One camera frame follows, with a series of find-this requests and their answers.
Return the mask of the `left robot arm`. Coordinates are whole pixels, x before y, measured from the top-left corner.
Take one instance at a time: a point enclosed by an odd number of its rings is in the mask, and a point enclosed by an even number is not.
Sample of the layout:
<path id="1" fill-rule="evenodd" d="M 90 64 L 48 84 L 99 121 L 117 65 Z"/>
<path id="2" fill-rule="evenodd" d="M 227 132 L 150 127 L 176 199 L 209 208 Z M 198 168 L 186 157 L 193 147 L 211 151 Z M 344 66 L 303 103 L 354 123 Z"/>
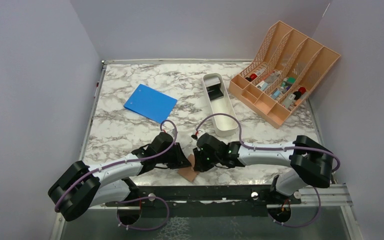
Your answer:
<path id="1" fill-rule="evenodd" d="M 147 173 L 157 165 L 181 169 L 190 167 L 191 163 L 180 144 L 168 133 L 160 132 L 151 143 L 122 158 L 92 165 L 82 160 L 74 162 L 47 194 L 56 211 L 66 221 L 73 221 L 92 206 L 115 201 L 132 205 L 137 200 L 137 191 L 128 178 Z"/>

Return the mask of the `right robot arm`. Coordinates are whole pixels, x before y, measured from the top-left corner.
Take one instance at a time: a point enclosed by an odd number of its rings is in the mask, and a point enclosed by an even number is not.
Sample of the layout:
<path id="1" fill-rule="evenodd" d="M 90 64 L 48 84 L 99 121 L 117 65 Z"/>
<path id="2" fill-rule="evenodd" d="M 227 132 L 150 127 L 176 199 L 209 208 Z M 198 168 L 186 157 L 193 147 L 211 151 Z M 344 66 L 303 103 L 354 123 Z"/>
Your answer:
<path id="1" fill-rule="evenodd" d="M 333 154 L 305 135 L 283 144 L 245 144 L 242 141 L 225 143 L 205 133 L 197 138 L 193 149 L 194 171 L 206 172 L 216 165 L 228 169 L 252 165 L 289 167 L 286 173 L 274 177 L 269 199 L 280 204 L 298 190 L 312 186 L 330 187 Z"/>

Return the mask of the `tan leather card holder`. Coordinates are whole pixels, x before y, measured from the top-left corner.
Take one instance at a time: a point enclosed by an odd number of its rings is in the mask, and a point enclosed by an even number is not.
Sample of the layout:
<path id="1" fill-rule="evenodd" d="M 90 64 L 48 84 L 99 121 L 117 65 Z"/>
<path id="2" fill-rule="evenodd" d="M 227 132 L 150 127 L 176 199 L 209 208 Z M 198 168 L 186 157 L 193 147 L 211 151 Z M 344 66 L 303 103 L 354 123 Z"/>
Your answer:
<path id="1" fill-rule="evenodd" d="M 191 166 L 180 168 L 177 171 L 177 173 L 181 177 L 183 177 L 184 179 L 186 179 L 187 181 L 192 183 L 196 179 L 196 177 L 199 175 L 199 172 L 194 170 L 194 166 L 195 166 L 195 162 L 196 162 L 195 156 L 193 154 L 190 154 L 187 157 L 187 160 L 189 161 Z"/>

